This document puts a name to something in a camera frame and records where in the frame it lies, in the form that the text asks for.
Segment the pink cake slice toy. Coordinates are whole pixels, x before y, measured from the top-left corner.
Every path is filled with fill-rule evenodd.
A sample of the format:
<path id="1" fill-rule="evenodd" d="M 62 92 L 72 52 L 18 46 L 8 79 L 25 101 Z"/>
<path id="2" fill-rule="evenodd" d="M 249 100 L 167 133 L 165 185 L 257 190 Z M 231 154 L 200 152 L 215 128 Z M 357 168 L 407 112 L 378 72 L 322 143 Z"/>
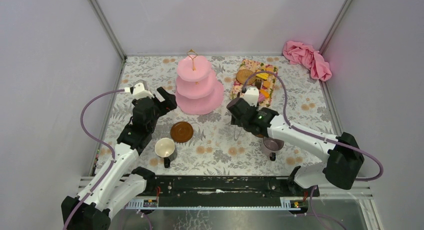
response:
<path id="1" fill-rule="evenodd" d="M 259 96 L 258 96 L 258 103 L 262 103 L 263 101 L 265 101 L 266 99 L 268 99 L 270 97 L 270 94 L 266 91 L 264 91 L 263 89 L 261 89 L 259 91 Z"/>

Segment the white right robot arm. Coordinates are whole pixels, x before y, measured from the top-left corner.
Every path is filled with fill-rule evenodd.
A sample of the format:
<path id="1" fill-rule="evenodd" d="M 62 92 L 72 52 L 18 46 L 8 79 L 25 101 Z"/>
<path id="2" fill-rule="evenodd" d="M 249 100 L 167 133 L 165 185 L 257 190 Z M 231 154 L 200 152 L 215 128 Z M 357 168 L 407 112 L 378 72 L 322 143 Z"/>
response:
<path id="1" fill-rule="evenodd" d="M 289 123 L 283 114 L 272 109 L 258 108 L 243 98 L 233 99 L 226 108 L 235 123 L 255 136 L 281 140 L 306 150 L 321 161 L 310 166 L 296 167 L 287 181 L 287 191 L 293 196 L 320 184 L 332 184 L 343 190 L 352 188 L 364 157 L 352 147 L 354 137 L 324 134 L 297 123 Z"/>

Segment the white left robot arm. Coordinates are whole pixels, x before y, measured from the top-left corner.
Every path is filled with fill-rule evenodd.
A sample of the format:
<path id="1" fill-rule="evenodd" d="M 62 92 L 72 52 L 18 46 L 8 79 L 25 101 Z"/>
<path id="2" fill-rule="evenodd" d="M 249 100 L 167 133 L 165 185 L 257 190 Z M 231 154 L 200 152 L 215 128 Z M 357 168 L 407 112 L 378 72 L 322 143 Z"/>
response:
<path id="1" fill-rule="evenodd" d="M 63 200 L 63 229 L 107 230 L 117 212 L 134 197 L 154 192 L 155 174 L 143 167 L 134 169 L 123 183 L 120 179 L 152 140 L 158 119 L 178 106 L 175 95 L 163 87 L 156 91 L 163 101 L 146 90 L 143 84 L 123 89 L 133 96 L 132 116 L 115 147 L 107 146 L 111 150 L 108 163 L 75 197 L 67 196 Z"/>

